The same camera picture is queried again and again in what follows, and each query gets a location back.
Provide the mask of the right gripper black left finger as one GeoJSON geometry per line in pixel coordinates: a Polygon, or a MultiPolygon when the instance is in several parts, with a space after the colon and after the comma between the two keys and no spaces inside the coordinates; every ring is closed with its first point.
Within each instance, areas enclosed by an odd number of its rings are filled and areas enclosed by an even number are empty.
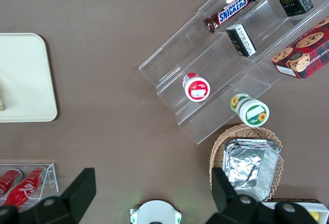
{"type": "Polygon", "coordinates": [[[85,168],[60,195],[33,208],[35,223],[79,223],[96,195],[94,168],[85,168]]]}

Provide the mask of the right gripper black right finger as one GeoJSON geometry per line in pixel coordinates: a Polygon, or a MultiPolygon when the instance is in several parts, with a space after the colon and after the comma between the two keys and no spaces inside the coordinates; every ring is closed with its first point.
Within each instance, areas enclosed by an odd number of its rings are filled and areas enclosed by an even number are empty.
{"type": "Polygon", "coordinates": [[[221,168],[211,172],[211,191],[217,207],[208,223],[272,223],[272,210],[234,190],[221,168]]]}

